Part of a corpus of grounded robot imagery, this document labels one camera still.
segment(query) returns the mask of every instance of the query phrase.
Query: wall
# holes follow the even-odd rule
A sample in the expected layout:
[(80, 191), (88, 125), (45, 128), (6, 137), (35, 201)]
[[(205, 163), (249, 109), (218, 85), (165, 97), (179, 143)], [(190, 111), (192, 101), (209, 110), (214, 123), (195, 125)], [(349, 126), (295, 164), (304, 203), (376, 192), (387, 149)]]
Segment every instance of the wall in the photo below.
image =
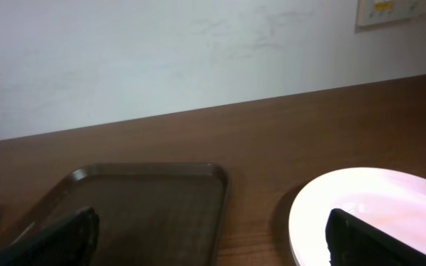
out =
[(356, 0), (0, 0), (0, 140), (426, 73)]

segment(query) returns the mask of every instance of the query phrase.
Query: plate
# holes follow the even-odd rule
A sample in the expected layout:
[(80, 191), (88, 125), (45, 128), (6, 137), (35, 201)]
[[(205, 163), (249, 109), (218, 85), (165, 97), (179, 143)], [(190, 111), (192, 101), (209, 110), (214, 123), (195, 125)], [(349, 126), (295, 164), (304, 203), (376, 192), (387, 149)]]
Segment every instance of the plate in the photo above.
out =
[(426, 254), (426, 179), (379, 168), (324, 174), (298, 193), (288, 218), (297, 265), (330, 265), (325, 226), (341, 208)]

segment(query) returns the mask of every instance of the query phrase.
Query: yellow sticker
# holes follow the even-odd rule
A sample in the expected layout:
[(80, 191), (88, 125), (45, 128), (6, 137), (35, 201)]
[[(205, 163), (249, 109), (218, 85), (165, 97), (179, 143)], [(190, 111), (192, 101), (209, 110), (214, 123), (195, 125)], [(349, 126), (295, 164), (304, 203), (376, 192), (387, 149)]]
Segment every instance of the yellow sticker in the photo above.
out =
[(393, 7), (393, 1), (387, 1), (383, 3), (378, 3), (374, 5), (374, 10), (380, 11), (380, 10), (386, 10)]

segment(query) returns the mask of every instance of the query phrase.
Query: wood grain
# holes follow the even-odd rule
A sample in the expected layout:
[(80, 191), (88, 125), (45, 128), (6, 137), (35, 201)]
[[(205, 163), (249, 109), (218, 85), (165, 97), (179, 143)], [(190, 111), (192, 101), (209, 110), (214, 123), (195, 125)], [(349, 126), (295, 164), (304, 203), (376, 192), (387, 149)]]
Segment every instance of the wood grain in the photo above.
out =
[(426, 177), (426, 75), (0, 141), (0, 232), (73, 169), (124, 162), (221, 164), (218, 264), (293, 265), (288, 212), (308, 181), (355, 166)]

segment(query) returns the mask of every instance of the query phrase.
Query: wooden table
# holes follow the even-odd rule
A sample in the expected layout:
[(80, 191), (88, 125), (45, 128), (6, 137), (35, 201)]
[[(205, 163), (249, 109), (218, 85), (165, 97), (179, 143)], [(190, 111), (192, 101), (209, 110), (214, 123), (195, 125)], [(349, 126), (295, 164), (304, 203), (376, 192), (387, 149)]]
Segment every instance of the wooden table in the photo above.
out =
[(218, 264), (293, 265), (288, 212), (308, 181), (355, 166), (426, 177), (426, 75), (0, 141), (1, 229), (73, 169), (110, 162), (221, 164)]

